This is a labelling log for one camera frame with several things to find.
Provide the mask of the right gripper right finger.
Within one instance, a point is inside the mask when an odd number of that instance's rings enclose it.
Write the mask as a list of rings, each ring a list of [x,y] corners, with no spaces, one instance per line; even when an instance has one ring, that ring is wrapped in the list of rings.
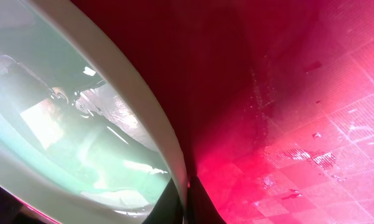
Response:
[[[187,192],[187,219],[189,224],[226,224],[217,212],[200,179],[190,179]]]

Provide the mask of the mint green plate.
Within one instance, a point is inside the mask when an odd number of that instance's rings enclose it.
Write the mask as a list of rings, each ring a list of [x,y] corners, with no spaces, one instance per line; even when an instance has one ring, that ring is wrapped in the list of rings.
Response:
[[[70,1],[0,1],[0,223],[143,223],[178,140],[156,97]]]

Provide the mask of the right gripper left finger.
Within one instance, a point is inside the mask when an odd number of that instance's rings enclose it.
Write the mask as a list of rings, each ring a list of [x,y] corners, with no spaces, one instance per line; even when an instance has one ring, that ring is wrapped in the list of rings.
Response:
[[[171,179],[143,224],[184,224],[185,197]]]

